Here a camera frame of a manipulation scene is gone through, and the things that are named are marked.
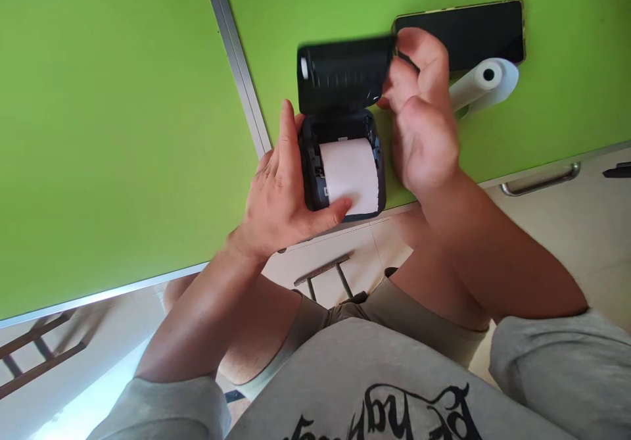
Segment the shorts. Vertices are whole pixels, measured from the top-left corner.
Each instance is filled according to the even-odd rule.
[[[302,296],[298,314],[285,342],[269,364],[251,381],[236,388],[251,401],[292,354],[320,330],[347,318],[363,318],[433,348],[467,368],[486,331],[467,330],[439,317],[396,287],[388,277],[365,302],[346,302],[326,309]]]

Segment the phone screen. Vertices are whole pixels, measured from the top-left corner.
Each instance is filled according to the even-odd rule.
[[[499,57],[515,64],[524,61],[523,3],[502,1],[441,11],[399,16],[394,31],[425,29],[449,52],[450,72],[463,72],[484,59]]]

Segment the thermal paper roll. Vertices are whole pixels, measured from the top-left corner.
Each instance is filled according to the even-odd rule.
[[[509,97],[517,86],[519,69],[505,59],[486,59],[449,88],[452,111],[469,106],[469,116]]]
[[[368,139],[351,139],[320,145],[329,202],[347,197],[353,206],[347,214],[374,213],[379,207],[379,179]]]

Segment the open printer lid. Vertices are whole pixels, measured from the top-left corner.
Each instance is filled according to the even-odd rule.
[[[383,92],[396,38],[305,45],[298,49],[303,114],[345,113],[374,105]]]

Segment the green tabletop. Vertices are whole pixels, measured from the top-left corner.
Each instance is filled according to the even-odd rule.
[[[270,137],[298,102],[296,49],[390,31],[401,14],[497,0],[230,0]],[[478,182],[631,139],[631,0],[523,0],[526,61],[513,95],[461,123]],[[388,114],[379,113],[385,143]],[[387,208],[413,201],[391,172]]]
[[[0,319],[211,258],[257,158],[210,0],[0,11]]]

